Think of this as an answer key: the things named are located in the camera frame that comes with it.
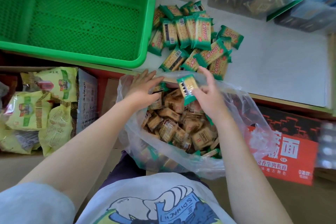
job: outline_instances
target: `white shelf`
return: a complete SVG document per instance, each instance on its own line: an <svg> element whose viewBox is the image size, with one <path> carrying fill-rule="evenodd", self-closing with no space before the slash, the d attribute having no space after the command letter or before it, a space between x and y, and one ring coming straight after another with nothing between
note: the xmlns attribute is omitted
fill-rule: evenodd
<svg viewBox="0 0 336 224"><path fill-rule="evenodd" d="M180 7L185 2L156 0L156 6L159 4ZM330 105L326 36L213 9L207 6L207 0L202 4L214 18L215 31L225 25L245 37L239 50L232 53L226 82L253 94L320 107ZM148 53L145 63L133 70L158 69L169 53L167 48L162 57Z"/></svg>

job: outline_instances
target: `blue cartoon graphic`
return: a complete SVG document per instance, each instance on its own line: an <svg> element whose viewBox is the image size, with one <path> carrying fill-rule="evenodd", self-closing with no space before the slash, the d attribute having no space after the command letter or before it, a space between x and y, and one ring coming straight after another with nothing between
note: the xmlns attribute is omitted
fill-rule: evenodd
<svg viewBox="0 0 336 224"><path fill-rule="evenodd" d="M177 186L155 200L124 197L114 201L94 224L222 224L189 186Z"/></svg>

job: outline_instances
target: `right hand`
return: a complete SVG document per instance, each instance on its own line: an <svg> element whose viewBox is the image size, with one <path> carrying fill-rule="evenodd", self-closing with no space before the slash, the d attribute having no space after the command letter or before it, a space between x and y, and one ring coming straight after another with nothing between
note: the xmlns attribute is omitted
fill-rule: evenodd
<svg viewBox="0 0 336 224"><path fill-rule="evenodd" d="M230 117L228 108L224 103L223 96L216 86L215 78L204 67L199 67L199 70L207 78L208 86L202 86L192 91L197 98L203 111L212 119L212 122L217 125L218 122Z"/></svg>

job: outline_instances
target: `green plastic basket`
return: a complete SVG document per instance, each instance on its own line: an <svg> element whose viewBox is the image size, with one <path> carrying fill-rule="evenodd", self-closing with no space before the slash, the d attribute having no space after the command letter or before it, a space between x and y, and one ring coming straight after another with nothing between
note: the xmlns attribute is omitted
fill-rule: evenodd
<svg viewBox="0 0 336 224"><path fill-rule="evenodd" d="M135 68L155 0L0 0L0 49Z"/></svg>

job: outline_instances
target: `clear plastic bag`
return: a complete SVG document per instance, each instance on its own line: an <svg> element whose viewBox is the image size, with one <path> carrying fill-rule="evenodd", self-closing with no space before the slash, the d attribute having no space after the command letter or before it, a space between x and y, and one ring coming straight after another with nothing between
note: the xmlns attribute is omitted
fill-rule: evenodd
<svg viewBox="0 0 336 224"><path fill-rule="evenodd" d="M178 79L193 74L198 85L206 85L203 74L189 71L159 73L158 76ZM124 99L133 77L125 75L120 78L117 102ZM225 82L217 81L226 106L231 112L241 133L245 136L251 153L258 161L275 151L274 134L248 93ZM225 176L223 160L187 154L183 150L156 139L141 128L146 109L135 113L119 134L119 140L137 165L148 171L169 171L176 173L194 172L206 179Z"/></svg>

